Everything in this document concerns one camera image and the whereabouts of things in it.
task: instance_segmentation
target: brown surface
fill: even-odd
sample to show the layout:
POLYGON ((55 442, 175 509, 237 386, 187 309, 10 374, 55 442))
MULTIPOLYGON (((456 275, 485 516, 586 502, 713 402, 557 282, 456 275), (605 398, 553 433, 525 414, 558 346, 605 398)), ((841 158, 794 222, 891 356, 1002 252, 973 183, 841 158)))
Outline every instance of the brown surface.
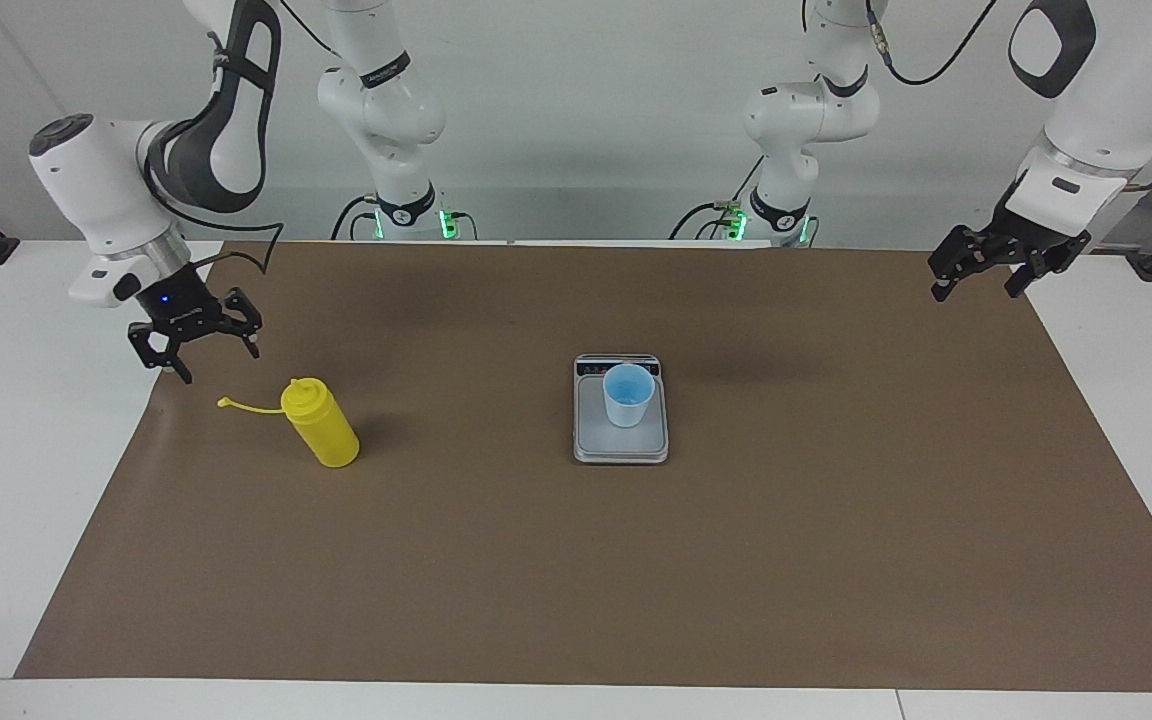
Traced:
POLYGON ((1152 691, 1152 518, 1001 275, 923 256, 283 247, 189 346, 18 667, 51 676, 1152 691), (571 455, 664 361, 670 458, 571 455), (317 376, 364 456, 274 404, 317 376))

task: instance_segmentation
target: yellow bottle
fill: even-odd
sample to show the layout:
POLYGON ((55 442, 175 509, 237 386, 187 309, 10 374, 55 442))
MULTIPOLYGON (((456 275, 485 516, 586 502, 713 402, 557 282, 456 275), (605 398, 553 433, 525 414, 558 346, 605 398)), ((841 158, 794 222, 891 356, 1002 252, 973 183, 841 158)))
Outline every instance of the yellow bottle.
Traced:
POLYGON ((305 445, 328 468, 344 468, 358 457, 358 437, 349 427, 349 420, 340 411, 332 391, 320 379, 293 379, 283 388, 283 396, 280 399, 282 410, 243 406, 228 397, 220 397, 215 404, 237 407, 249 414, 287 415, 305 445))

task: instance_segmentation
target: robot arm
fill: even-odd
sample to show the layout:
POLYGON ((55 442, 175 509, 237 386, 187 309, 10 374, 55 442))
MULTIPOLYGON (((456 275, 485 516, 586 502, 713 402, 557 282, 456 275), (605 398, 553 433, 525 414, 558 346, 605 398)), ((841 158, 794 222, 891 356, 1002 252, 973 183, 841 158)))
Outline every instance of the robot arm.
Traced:
POLYGON ((929 259, 933 296, 1018 264, 1020 296, 1091 242, 1087 225, 1152 158, 1152 0, 1033 0, 1011 33, 1011 68, 1055 99, 1051 119, 986 227, 957 225, 929 259))
POLYGON ((97 306, 136 297, 151 320, 128 328, 142 363, 177 370, 189 382, 182 343, 232 334, 259 356, 252 340, 262 319, 238 288, 223 301, 207 291, 160 199, 234 213, 259 195, 282 33, 265 0, 185 5, 215 43, 211 97, 196 118, 156 123, 70 115, 33 137, 29 160, 93 255, 70 297, 97 306), (166 336, 164 350, 151 346, 152 334, 166 336))
MULTIPOLYGON (((873 2, 877 17, 886 1, 873 2)), ((869 83, 873 50, 864 0, 816 3, 808 22, 812 82, 780 83, 751 97, 745 129, 763 150, 763 174, 744 202, 746 237, 796 236, 819 174, 805 146, 855 141, 878 122, 878 92, 869 83)))
POLYGON ((397 37, 389 0, 325 0, 332 41, 348 68, 326 70, 319 104, 344 128, 376 182, 387 238, 445 237, 442 203, 420 146, 444 132, 444 106, 397 37))

